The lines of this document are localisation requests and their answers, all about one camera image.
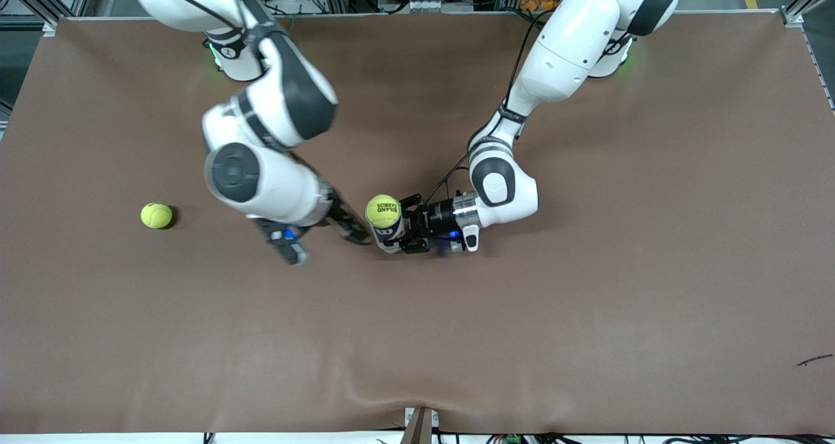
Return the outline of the clear Wilson tennis ball can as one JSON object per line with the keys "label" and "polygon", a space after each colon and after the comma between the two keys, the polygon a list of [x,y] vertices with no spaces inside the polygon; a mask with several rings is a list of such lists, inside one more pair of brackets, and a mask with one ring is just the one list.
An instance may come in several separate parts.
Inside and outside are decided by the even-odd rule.
{"label": "clear Wilson tennis ball can", "polygon": [[405,233],[405,225],[402,217],[397,220],[371,223],[372,234],[376,244],[388,254],[396,254],[401,251],[399,240]]}

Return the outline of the yellow tennis ball black print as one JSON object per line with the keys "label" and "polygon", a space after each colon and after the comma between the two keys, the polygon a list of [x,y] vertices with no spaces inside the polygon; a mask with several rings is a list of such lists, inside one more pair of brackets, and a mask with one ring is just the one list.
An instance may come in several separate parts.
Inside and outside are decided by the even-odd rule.
{"label": "yellow tennis ball black print", "polygon": [[402,219],[400,201],[387,194],[376,195],[368,201],[365,216],[374,228],[397,226]]}

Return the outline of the plain yellow tennis ball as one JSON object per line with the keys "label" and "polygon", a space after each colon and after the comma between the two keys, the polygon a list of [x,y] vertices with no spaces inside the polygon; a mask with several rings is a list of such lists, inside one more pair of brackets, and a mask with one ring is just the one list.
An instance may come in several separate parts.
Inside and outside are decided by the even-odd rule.
{"label": "plain yellow tennis ball", "polygon": [[175,215],[173,210],[163,203],[148,203],[141,209],[140,218],[148,228],[164,229],[170,227]]}

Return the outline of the brown table mat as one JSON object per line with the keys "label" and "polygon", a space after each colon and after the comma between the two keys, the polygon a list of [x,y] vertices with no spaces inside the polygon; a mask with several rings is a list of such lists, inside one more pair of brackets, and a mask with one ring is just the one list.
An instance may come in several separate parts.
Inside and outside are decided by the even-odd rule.
{"label": "brown table mat", "polygon": [[[835,115],[778,14],[675,14],[540,106],[539,211],[292,267],[205,186],[201,36],[65,20],[0,143],[0,433],[835,434]],[[170,227],[140,211],[163,203]]]}

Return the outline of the metal table edge bracket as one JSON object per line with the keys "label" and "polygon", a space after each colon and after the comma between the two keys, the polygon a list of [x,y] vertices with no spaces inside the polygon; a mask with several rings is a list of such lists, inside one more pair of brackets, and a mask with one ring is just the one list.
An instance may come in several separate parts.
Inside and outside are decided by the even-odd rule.
{"label": "metal table edge bracket", "polygon": [[439,429],[438,412],[429,407],[404,410],[404,432],[400,444],[436,444],[433,435]]}

